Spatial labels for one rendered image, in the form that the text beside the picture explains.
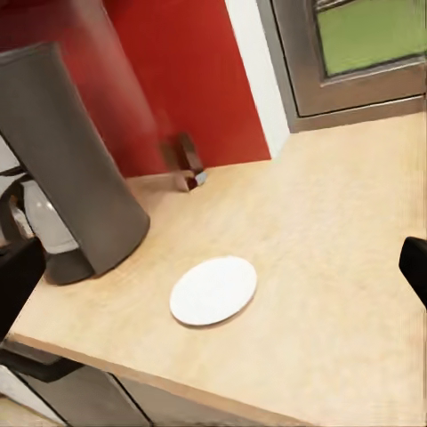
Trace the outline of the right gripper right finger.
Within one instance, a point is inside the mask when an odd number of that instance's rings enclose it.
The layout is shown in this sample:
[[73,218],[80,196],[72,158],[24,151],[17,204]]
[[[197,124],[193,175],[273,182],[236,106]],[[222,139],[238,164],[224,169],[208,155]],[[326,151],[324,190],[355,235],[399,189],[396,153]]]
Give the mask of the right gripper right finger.
[[413,236],[405,239],[399,269],[427,309],[427,239]]

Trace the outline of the bottle of coffee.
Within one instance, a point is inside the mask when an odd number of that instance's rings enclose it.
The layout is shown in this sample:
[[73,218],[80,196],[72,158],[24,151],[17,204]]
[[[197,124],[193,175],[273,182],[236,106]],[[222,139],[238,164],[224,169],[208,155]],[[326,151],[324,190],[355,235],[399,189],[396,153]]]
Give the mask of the bottle of coffee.
[[16,222],[25,228],[25,231],[28,235],[28,238],[35,238],[36,235],[33,235],[32,231],[30,231],[30,228],[28,227],[27,221],[25,221],[25,212],[23,212],[23,206],[21,206],[21,199],[14,199],[14,195],[12,194],[11,197],[11,212],[12,215],[14,215],[14,218]]

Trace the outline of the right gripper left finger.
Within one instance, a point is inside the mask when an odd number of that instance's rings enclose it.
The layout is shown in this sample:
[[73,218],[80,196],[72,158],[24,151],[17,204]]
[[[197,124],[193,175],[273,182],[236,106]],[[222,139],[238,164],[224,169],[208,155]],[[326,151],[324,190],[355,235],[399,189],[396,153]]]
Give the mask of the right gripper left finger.
[[0,245],[0,343],[45,272],[40,238]]

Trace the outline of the saucer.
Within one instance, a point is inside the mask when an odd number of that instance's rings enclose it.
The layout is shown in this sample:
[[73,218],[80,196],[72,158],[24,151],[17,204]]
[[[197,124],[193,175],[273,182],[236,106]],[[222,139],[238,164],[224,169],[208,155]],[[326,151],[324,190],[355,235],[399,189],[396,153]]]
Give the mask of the saucer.
[[173,288],[172,314],[187,325],[217,323],[244,307],[256,285],[255,268],[240,257],[201,262]]

